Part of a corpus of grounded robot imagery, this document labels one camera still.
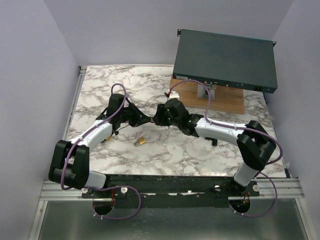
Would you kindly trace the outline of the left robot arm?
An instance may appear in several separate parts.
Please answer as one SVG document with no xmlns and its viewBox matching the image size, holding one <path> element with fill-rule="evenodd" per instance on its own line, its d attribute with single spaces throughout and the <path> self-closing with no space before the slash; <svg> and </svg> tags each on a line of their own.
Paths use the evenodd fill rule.
<svg viewBox="0 0 320 240">
<path fill-rule="evenodd" d="M 84 133 L 69 141 L 56 143 L 48 178 L 68 188 L 93 188 L 101 198 L 107 197 L 111 185 L 103 173 L 90 170 L 90 153 L 107 137 L 116 134 L 122 123 L 138 127 L 152 118 L 141 112 L 129 99 L 119 93 L 111 94 L 108 107 Z"/>
</svg>

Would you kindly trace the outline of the brass padlock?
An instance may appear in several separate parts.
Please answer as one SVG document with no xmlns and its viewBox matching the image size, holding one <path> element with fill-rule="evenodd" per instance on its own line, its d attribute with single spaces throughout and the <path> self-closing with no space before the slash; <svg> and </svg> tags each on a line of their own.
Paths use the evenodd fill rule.
<svg viewBox="0 0 320 240">
<path fill-rule="evenodd" d="M 146 140 L 145 140 L 145 138 L 144 137 L 139 137 L 135 142 L 134 142 L 134 146 L 135 147 L 138 147 L 138 146 L 141 146 L 141 145 L 143 145 L 143 144 L 145 144 L 146 143 Z"/>
</svg>

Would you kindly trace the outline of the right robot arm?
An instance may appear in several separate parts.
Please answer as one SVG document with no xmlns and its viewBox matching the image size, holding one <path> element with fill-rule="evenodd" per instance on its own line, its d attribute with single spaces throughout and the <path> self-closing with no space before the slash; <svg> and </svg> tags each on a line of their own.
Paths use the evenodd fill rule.
<svg viewBox="0 0 320 240">
<path fill-rule="evenodd" d="M 243 163 L 230 183 L 230 191 L 241 196 L 248 184 L 262 171 L 276 149 L 276 141 L 257 121 L 231 124 L 214 121 L 200 114 L 191 114 L 176 98 L 159 104 L 152 118 L 157 126 L 175 126 L 187 136 L 216 139 L 238 146 Z"/>
</svg>

